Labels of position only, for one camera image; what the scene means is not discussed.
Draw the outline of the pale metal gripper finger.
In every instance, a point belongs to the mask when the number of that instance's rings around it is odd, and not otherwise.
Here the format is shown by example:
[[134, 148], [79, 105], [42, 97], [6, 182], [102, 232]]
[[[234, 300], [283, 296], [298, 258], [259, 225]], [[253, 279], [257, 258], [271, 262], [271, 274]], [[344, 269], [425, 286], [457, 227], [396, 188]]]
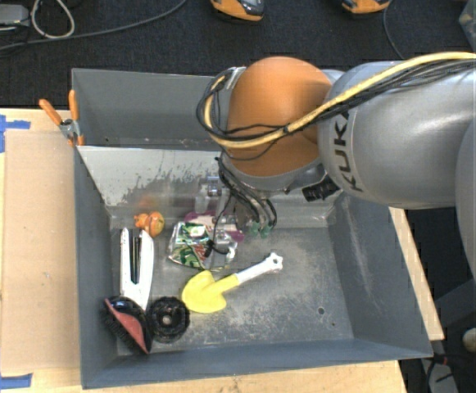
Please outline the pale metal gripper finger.
[[225, 230], [216, 230], [213, 237], [211, 268], [227, 269], [233, 262], [238, 243]]
[[195, 212], [198, 215], [214, 214], [222, 193], [221, 181], [217, 176], [202, 178], [195, 196]]

